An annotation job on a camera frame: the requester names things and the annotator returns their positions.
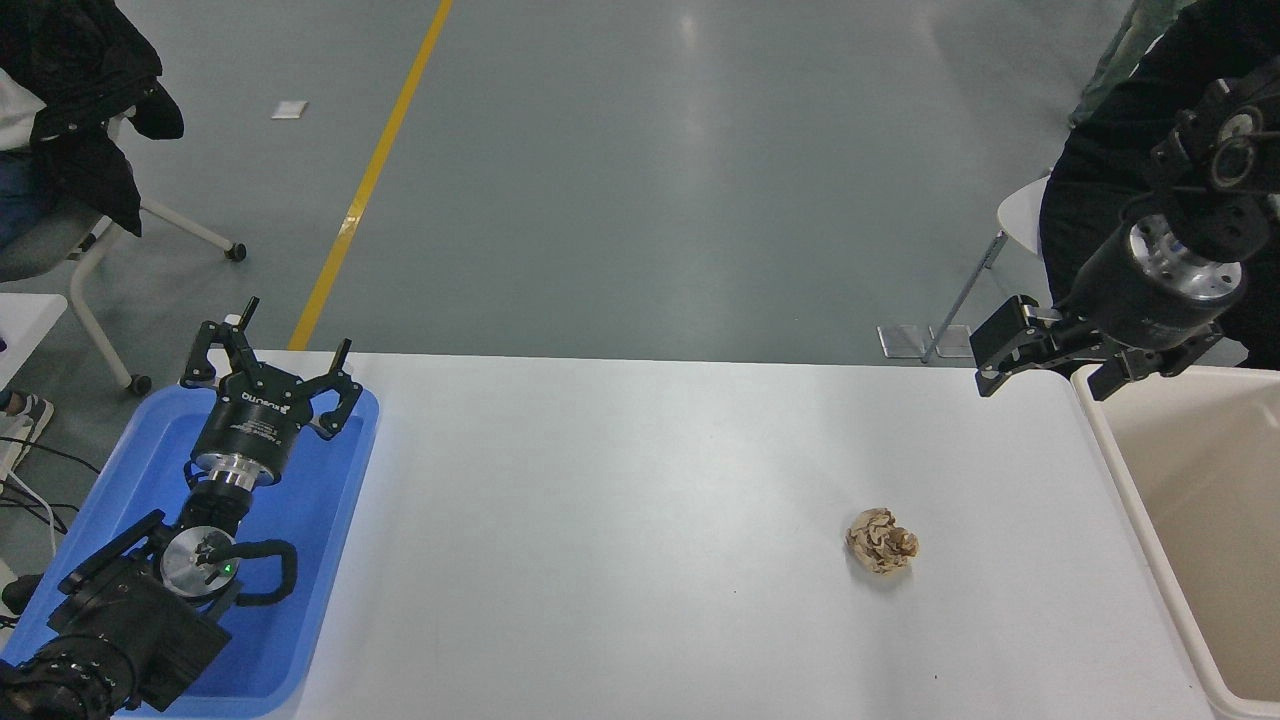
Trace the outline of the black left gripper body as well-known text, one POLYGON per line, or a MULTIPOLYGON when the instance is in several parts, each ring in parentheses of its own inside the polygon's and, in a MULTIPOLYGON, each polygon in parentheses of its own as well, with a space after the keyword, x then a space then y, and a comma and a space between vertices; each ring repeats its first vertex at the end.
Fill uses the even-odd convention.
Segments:
POLYGON ((189 460, 209 470, 218 457, 239 456, 261 473, 283 473, 302 425, 314 416, 302 383, 287 372, 224 377, 189 460))

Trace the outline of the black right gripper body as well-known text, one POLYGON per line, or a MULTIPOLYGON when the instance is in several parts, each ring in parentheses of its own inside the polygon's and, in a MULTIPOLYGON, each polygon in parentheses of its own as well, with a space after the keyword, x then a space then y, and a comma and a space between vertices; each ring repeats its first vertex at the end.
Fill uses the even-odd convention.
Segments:
POLYGON ((1060 307, 1121 345, 1172 348, 1228 309, 1228 265, 1172 232, 1115 234, 1085 263, 1060 307))

